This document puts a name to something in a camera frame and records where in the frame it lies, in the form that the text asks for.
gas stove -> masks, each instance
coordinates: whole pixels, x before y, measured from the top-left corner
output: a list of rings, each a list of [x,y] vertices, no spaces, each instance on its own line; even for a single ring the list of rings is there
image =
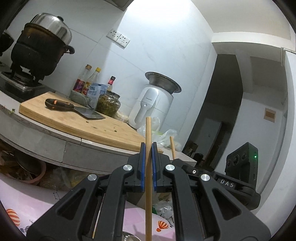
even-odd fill
[[[48,91],[55,92],[55,90],[39,83],[28,73],[12,73],[9,66],[1,62],[0,91],[19,102],[24,102]]]

knife handle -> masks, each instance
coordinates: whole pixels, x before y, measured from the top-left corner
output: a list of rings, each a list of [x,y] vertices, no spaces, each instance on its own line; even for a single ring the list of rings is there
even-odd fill
[[[64,102],[56,99],[46,99],[45,105],[51,110],[73,110],[74,105],[68,102]]]

glass jar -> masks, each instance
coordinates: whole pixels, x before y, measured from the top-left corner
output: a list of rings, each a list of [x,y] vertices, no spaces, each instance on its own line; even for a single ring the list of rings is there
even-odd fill
[[[100,95],[96,111],[104,115],[113,117],[120,107],[120,96],[111,91],[106,91],[105,94]]]

ceiling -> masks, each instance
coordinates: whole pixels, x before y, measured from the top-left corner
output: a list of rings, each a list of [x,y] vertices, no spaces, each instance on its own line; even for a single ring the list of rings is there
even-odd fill
[[[280,62],[251,57],[253,83],[266,86],[283,93],[287,92],[287,77],[285,67]]]
[[[280,62],[251,57],[253,84],[287,93],[285,68]],[[238,109],[243,86],[235,55],[218,54],[205,102]]]
[[[214,33],[254,32],[290,40],[290,25],[272,0],[192,0]]]
[[[242,78],[236,56],[218,54],[205,101],[238,109],[242,93]]]

pink tablecloth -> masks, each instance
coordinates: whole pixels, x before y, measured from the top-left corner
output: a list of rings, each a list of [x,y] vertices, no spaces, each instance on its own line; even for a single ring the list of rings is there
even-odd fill
[[[50,209],[66,192],[40,188],[0,174],[0,200],[26,235],[29,226]],[[145,240],[145,210],[126,202],[123,231]],[[175,229],[162,217],[152,215],[152,240],[175,241]]]

